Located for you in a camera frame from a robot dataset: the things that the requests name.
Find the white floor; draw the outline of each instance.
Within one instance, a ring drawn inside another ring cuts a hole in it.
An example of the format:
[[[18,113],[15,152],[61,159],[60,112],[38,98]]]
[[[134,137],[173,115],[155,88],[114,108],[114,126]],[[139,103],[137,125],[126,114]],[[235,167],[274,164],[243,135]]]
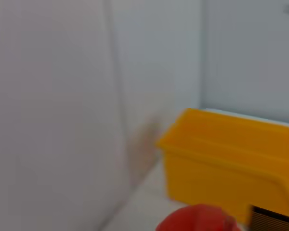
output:
[[[166,197],[163,166],[159,162],[103,231],[154,231],[167,215],[182,206]]]

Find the white wall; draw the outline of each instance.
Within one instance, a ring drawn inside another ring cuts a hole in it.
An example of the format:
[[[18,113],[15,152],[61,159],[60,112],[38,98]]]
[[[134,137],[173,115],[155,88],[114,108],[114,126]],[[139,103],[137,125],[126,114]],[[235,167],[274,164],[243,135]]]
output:
[[[111,0],[134,177],[154,159],[154,137],[199,107],[200,2]]]
[[[129,191],[101,0],[0,0],[0,231],[95,230]]]
[[[289,0],[208,0],[204,106],[289,122]]]

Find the yellow plastic bin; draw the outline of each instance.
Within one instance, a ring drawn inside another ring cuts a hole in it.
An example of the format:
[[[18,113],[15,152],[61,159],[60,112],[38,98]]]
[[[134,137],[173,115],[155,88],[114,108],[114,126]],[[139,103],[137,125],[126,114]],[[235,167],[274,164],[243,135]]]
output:
[[[247,223],[250,205],[289,216],[289,128],[187,109],[159,141],[168,194]]]

